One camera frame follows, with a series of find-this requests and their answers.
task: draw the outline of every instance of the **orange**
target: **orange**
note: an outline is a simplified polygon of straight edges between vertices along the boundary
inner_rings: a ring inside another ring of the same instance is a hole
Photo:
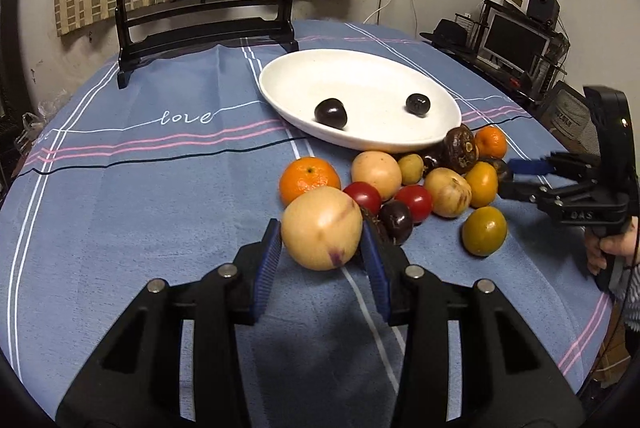
[[[280,177],[280,198],[284,205],[289,205],[303,193],[320,186],[341,189],[338,173],[327,161],[302,157],[287,166]]]
[[[507,137],[495,126],[486,126],[476,132],[476,145],[481,157],[502,159],[507,154]]]
[[[498,193],[498,173],[491,164],[476,163],[465,179],[471,186],[471,207],[484,207],[494,201]]]
[[[507,221],[494,207],[476,209],[462,225],[462,243],[475,256],[498,251],[507,238]]]

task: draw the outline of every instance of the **human hand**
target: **human hand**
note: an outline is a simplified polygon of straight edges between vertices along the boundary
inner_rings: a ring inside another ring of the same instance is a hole
[[[584,244],[587,248],[587,269],[589,272],[597,275],[602,269],[607,268],[607,260],[604,258],[603,252],[614,256],[623,256],[627,265],[633,265],[637,234],[638,217],[631,219],[631,225],[626,233],[607,236],[607,238],[598,238],[587,228],[584,231]]]

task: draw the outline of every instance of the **monitor screen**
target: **monitor screen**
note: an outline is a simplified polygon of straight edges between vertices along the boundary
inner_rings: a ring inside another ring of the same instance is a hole
[[[535,31],[496,14],[483,48],[530,73],[536,55],[545,52],[547,42]]]

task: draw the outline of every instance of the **computer monitor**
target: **computer monitor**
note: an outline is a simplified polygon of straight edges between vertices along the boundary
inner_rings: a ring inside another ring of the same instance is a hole
[[[485,34],[481,48],[519,72],[531,74],[540,56],[544,56],[549,39],[511,19],[492,11],[489,31]]]

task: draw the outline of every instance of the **yellow fruit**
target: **yellow fruit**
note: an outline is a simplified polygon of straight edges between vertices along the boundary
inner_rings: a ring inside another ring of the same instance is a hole
[[[471,186],[471,207],[485,207],[498,194],[498,173],[489,163],[478,162],[465,175]]]
[[[411,186],[420,182],[424,171],[424,161],[418,154],[405,155],[398,161],[402,173],[402,183]]]
[[[489,256],[498,251],[507,238],[507,221],[494,207],[481,207],[462,225],[462,243],[475,256]]]
[[[351,180],[367,183],[378,190],[383,201],[394,196],[402,185],[402,172],[396,160],[383,152],[362,152],[351,165]]]
[[[362,234],[358,204],[340,189],[320,186],[303,193],[282,214],[282,242],[302,267],[326,271],[355,254]]]
[[[459,217],[471,202],[471,187],[455,171],[436,168],[424,179],[424,188],[433,197],[433,212],[444,218]]]

